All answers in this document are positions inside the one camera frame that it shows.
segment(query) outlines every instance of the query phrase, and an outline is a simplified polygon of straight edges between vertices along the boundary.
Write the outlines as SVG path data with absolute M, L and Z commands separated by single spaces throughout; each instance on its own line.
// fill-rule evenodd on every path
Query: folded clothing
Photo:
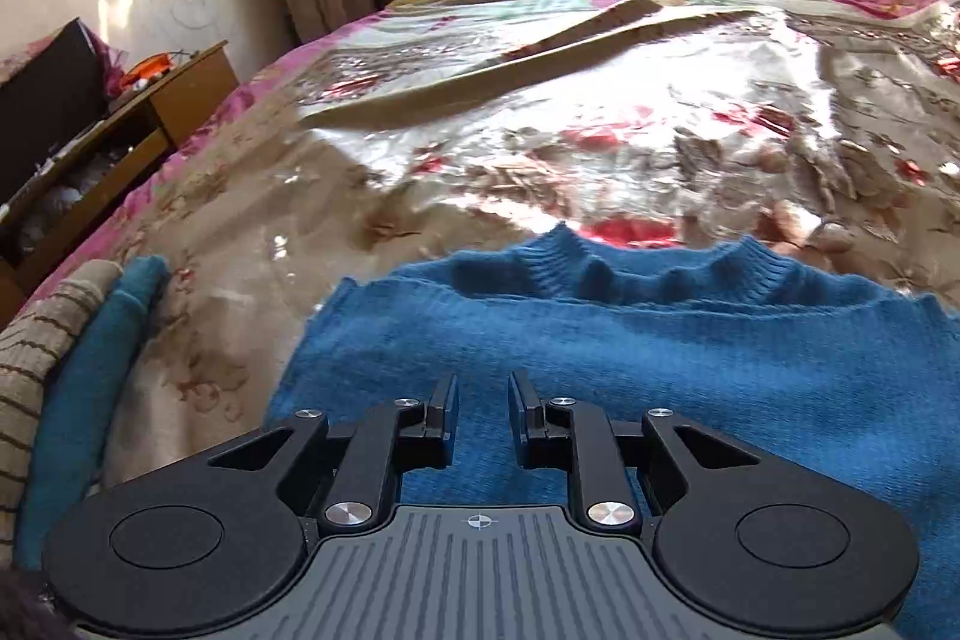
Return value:
M 40 569 L 50 528 L 83 499 L 96 475 L 107 430 L 144 338 L 152 301 L 169 273 L 160 256 L 136 258 L 58 367 L 43 404 L 13 560 Z
M 960 329 L 932 296 L 831 276 L 753 239 L 618 250 L 560 226 L 500 253 L 461 252 L 360 286 L 306 326 L 271 401 L 337 419 L 461 382 L 453 466 L 404 479 L 416 504 L 565 501 L 565 476 L 515 464 L 508 373 L 544 397 L 640 420 L 675 408 L 896 506 L 917 533 L 909 637 L 960 633 Z
M 112 261 L 86 262 L 0 333 L 0 568 L 13 559 L 16 514 L 48 376 L 121 271 Z

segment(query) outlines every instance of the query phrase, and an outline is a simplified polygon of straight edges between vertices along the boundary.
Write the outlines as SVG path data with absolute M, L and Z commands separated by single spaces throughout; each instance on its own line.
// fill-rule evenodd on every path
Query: striped clothing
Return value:
M 85 263 L 0 333 L 0 568 L 11 562 L 44 384 L 121 272 L 110 261 Z

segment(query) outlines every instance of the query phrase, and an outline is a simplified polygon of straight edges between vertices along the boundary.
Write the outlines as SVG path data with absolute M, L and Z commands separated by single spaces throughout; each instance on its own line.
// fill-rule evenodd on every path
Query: wooden desk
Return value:
M 171 70 L 108 118 L 61 150 L 42 175 L 11 199 L 0 215 L 0 232 L 12 233 L 37 200 L 70 172 L 88 162 L 118 135 L 142 129 L 140 138 L 104 178 L 83 195 L 23 258 L 0 258 L 0 328 L 22 302 L 64 261 L 106 216 L 107 210 L 160 162 L 183 145 L 237 87 L 237 79 L 220 42 Z

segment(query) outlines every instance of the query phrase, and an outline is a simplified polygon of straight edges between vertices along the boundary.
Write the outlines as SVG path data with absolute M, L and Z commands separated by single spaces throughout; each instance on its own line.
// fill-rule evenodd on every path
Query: bed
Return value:
M 344 276 L 565 220 L 621 247 L 753 234 L 960 302 L 960 0 L 395 4 L 238 88 L 37 292 L 171 281 L 108 485 L 253 429 Z

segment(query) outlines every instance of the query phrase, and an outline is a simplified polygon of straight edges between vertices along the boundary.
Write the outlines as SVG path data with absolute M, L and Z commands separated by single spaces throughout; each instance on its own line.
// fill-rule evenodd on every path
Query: metal pin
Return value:
M 373 511 L 361 501 L 338 501 L 328 507 L 323 515 L 338 527 L 355 527 L 370 520 Z
M 599 501 L 587 511 L 587 515 L 605 527 L 619 527 L 634 520 L 635 512 L 622 501 Z

